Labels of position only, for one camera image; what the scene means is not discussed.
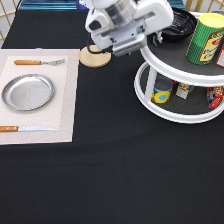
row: green can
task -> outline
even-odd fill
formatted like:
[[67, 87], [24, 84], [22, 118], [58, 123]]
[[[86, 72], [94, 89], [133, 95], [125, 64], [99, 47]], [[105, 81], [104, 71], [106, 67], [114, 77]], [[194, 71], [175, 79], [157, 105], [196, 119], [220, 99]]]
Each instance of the green can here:
[[187, 59], [197, 65], [211, 62], [224, 36], [224, 16], [205, 13], [200, 16], [190, 46]]

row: knife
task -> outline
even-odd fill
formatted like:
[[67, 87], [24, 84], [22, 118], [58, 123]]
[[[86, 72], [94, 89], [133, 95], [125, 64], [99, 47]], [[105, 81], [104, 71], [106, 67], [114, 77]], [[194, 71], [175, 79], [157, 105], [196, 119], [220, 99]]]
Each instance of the knife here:
[[58, 60], [58, 61], [51, 61], [51, 62], [43, 62], [43, 61], [33, 61], [33, 60], [16, 60], [14, 63], [16, 65], [60, 65], [65, 62], [65, 59]]
[[0, 132], [18, 132], [18, 131], [57, 131], [55, 128], [41, 126], [0, 126]]

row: knife handle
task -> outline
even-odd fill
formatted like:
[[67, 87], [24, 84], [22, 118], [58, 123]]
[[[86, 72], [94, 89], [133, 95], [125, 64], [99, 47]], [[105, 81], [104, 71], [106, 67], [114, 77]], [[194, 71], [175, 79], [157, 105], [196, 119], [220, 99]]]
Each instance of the knife handle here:
[[0, 132], [17, 132], [18, 130], [17, 126], [0, 126]]
[[14, 61], [16, 65], [41, 65], [41, 61], [32, 60], [16, 60]]

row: shelf tier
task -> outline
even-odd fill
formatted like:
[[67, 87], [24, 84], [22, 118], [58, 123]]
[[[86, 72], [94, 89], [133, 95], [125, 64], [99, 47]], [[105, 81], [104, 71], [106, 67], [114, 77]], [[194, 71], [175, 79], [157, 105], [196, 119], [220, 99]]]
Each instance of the shelf tier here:
[[[149, 70], [150, 66], [146, 67], [140, 77], [140, 86], [143, 93], [145, 93], [146, 90]], [[185, 100], [176, 95], [177, 86], [178, 86], [177, 84], [173, 86], [170, 98], [166, 103], [156, 105], [164, 110], [185, 115], [204, 114], [211, 112], [213, 110], [208, 107], [207, 95], [206, 95], [207, 93], [205, 87], [195, 86], [192, 93], [190, 93], [187, 99]]]
[[206, 89], [195, 87], [186, 100], [175, 95], [175, 88], [168, 102], [154, 104], [146, 95], [149, 77], [149, 66], [144, 63], [135, 78], [135, 91], [141, 103], [151, 112], [167, 120], [179, 123], [201, 123], [217, 117], [224, 110], [222, 102], [216, 109], [211, 109], [207, 104]]
[[211, 63], [195, 65], [186, 59], [191, 37], [177, 42], [165, 42], [159, 46], [149, 37], [148, 46], [141, 49], [146, 62], [160, 74], [179, 82], [195, 86], [214, 87], [224, 85], [224, 68], [217, 66], [218, 52]]

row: white rotating shelf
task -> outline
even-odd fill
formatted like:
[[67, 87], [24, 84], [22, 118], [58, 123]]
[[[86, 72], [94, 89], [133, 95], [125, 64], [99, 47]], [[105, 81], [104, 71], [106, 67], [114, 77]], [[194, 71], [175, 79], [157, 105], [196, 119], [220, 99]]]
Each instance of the white rotating shelf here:
[[[148, 44], [151, 50], [149, 50], [148, 46], [141, 49], [146, 62], [140, 67], [135, 78], [136, 94], [148, 110], [167, 120], [188, 124], [201, 123], [217, 117], [224, 110], [224, 103], [222, 102], [216, 109], [210, 109], [207, 105], [206, 89], [203, 90], [200, 87], [196, 87], [187, 100], [181, 99], [175, 96], [175, 93], [172, 93], [167, 103], [154, 104], [151, 102], [151, 96], [157, 72], [170, 79], [194, 86], [214, 87], [224, 85], [224, 75], [220, 75], [224, 74], [224, 68], [215, 65], [217, 55], [210, 64], [204, 66], [194, 65], [187, 61], [185, 55], [190, 39], [191, 37], [179, 43], [164, 42], [158, 47]], [[150, 70], [148, 71], [149, 75], [146, 74], [144, 89], [141, 78], [148, 66], [150, 66]]]

